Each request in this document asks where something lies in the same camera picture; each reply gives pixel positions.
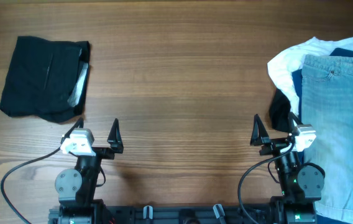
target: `wooden tabletop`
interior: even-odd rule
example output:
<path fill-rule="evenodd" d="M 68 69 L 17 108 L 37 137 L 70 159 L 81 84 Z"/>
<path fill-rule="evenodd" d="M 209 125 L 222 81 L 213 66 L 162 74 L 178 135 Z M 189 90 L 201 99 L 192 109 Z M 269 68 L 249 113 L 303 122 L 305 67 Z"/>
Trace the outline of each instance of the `wooden tabletop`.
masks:
<path fill-rule="evenodd" d="M 267 62 L 313 36 L 353 36 L 353 2 L 110 2 L 0 4 L 0 99 L 18 35 L 88 40 L 91 73 L 85 127 L 107 146 L 119 118 L 124 154 L 103 161 L 106 205 L 237 204 L 237 184 L 265 159 L 250 147 L 254 114 L 265 121 L 275 87 Z M 0 180 L 48 154 L 76 121 L 49 123 L 0 111 Z M 74 167 L 58 153 L 23 167 L 6 192 L 32 223 L 58 203 L 55 178 Z M 280 187 L 265 166 L 243 184 L 245 202 L 267 202 Z M 21 223 L 0 193 L 0 223 Z"/>

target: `dark blue fabric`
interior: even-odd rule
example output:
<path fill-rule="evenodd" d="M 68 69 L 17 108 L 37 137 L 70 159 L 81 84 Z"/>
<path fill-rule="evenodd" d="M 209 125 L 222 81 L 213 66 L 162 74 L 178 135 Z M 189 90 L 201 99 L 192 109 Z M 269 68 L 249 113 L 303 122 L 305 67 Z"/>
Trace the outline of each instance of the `dark blue fabric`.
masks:
<path fill-rule="evenodd" d="M 341 57 L 353 57 L 353 51 L 345 50 L 341 48 L 336 48 L 333 52 L 331 52 L 330 56 L 341 56 Z M 293 83 L 295 87 L 295 92 L 300 98 L 299 102 L 299 116 L 298 118 L 301 119 L 301 97 L 302 97 L 302 69 L 299 69 L 292 73 Z M 303 164 L 303 152 L 298 153 L 298 157 L 300 158 L 301 163 Z M 319 224 L 345 224 L 345 222 L 340 222 L 337 220 L 332 220 L 330 218 L 322 217 L 318 215 L 318 223 Z"/>

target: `jeans waistband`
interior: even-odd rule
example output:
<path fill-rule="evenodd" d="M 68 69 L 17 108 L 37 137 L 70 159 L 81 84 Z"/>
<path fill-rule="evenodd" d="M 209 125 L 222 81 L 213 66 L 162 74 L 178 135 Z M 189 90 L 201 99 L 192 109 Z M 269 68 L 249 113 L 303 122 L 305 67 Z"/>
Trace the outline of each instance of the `jeans waistband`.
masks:
<path fill-rule="evenodd" d="M 328 71 L 335 70 L 337 73 L 353 75 L 352 57 L 307 55 L 305 57 L 304 65 Z"/>

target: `white fabric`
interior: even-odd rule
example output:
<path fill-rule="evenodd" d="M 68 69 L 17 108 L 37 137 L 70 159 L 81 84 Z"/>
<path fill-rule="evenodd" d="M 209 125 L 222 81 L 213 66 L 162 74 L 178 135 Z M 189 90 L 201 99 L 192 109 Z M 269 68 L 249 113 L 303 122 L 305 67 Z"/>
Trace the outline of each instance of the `white fabric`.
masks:
<path fill-rule="evenodd" d="M 290 100 L 291 111 L 298 115 L 299 97 L 295 93 L 292 72 L 301 69 L 305 55 L 326 56 L 336 48 L 353 50 L 353 37 L 340 41 L 324 41 L 315 37 L 305 43 L 292 46 L 271 59 L 268 63 L 270 78 Z"/>

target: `blue jeans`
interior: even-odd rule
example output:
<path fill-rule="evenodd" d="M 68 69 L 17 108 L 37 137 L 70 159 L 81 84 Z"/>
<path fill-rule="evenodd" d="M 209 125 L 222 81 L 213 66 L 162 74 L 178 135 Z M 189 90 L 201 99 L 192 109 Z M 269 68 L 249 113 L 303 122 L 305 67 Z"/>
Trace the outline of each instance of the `blue jeans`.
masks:
<path fill-rule="evenodd" d="M 326 171 L 316 211 L 353 223 L 353 58 L 307 55 L 302 77 L 302 122 L 317 136 L 305 162 Z"/>

